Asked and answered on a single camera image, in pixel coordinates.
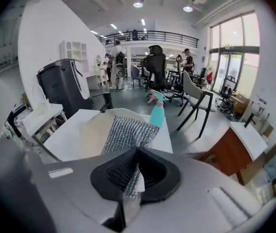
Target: pink spray nozzle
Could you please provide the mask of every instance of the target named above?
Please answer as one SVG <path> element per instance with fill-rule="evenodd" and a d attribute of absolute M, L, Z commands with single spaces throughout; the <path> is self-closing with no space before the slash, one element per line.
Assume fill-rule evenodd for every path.
<path fill-rule="evenodd" d="M 154 99 L 156 99 L 156 96 L 154 95 L 154 90 L 151 90 L 151 97 L 147 103 L 151 103 Z"/>

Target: glass door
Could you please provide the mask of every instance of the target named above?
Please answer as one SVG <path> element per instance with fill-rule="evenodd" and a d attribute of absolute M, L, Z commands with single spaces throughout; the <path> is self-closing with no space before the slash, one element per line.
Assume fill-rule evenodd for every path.
<path fill-rule="evenodd" d="M 232 54 L 226 53 L 221 54 L 218 73 L 215 78 L 215 83 L 213 86 L 213 91 L 220 93 L 224 79 L 227 76 L 232 76 L 235 78 L 235 82 L 238 82 L 239 73 L 241 70 L 242 54 Z"/>

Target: cardboard box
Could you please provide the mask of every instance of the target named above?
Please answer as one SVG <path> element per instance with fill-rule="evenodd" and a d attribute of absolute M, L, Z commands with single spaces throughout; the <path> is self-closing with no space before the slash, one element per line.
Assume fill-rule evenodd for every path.
<path fill-rule="evenodd" d="M 243 94 L 238 94 L 236 97 L 231 96 L 230 99 L 234 103 L 233 111 L 240 115 L 242 115 L 245 112 L 247 105 L 250 101 L 250 99 L 245 97 Z"/>

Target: person in black shirt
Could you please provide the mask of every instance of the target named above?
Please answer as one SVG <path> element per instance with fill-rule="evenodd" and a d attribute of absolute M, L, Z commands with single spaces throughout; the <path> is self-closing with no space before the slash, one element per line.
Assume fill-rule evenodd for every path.
<path fill-rule="evenodd" d="M 187 56 L 187 62 L 183 65 L 183 69 L 188 72 L 189 74 L 193 73 L 193 57 L 191 56 L 190 50 L 185 49 L 184 54 Z"/>

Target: person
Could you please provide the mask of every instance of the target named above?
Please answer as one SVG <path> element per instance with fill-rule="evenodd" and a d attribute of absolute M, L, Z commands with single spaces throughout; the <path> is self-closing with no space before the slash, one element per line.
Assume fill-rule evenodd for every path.
<path fill-rule="evenodd" d="M 186 59 L 186 63 L 185 65 L 183 65 L 183 69 L 188 72 L 189 74 L 192 74 L 193 73 L 193 57 L 190 53 L 190 50 L 189 49 L 185 49 L 184 52 L 183 52 L 187 59 Z"/>
<path fill-rule="evenodd" d="M 104 65 L 107 67 L 107 75 L 108 75 L 108 81 L 111 83 L 111 66 L 112 61 L 110 60 L 110 54 L 106 53 L 104 57 Z"/>
<path fill-rule="evenodd" d="M 111 86 L 110 89 L 116 89 L 117 88 L 117 86 L 116 86 L 116 82 L 117 82 L 116 56 L 119 53 L 125 54 L 125 49 L 121 46 L 120 41 L 117 40 L 117 41 L 115 41 L 114 47 L 113 47 L 112 52 L 111 52 L 111 56 L 113 58 L 113 61 L 112 61 L 112 70 L 111 70 L 111 83 L 112 83 L 112 86 Z M 119 77 L 119 85 L 118 85 L 119 90 L 122 89 L 122 86 L 123 86 L 123 77 Z"/>

